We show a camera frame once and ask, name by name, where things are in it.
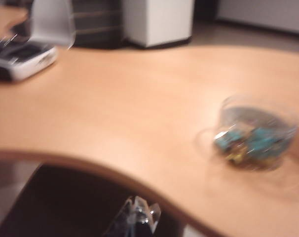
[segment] white trash bin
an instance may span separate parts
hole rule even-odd
[[[188,43],[194,0],[123,0],[125,37],[141,47]]]

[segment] wall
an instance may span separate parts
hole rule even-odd
[[[218,19],[299,33],[299,0],[221,0]]]

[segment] floor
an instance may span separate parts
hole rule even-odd
[[[267,47],[299,53],[299,36],[229,23],[196,22],[189,46],[209,44]],[[30,162],[0,163],[0,223],[37,166],[38,163]],[[203,235],[188,226],[184,236]]]
[[[265,47],[299,53],[299,35],[227,22],[196,22],[190,46],[210,44]]]

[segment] desk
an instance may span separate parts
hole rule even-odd
[[[23,8],[0,6],[0,39],[9,36],[10,28],[26,20],[27,14]]]
[[[216,124],[221,101],[236,93],[299,112],[299,54],[238,46],[60,49],[43,72],[0,82],[0,160],[98,173],[202,231],[299,237],[297,142],[272,172],[230,168],[212,158],[207,142],[197,149],[199,132]]]

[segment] desk surface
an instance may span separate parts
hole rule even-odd
[[[32,78],[0,82],[0,159],[96,172],[203,231],[299,237],[298,141],[279,169],[249,172],[214,158],[201,133],[237,93],[299,112],[299,54],[236,46],[60,49],[58,61]]]
[[[10,35],[10,28],[27,18],[28,11],[23,8],[0,6],[0,39]]]

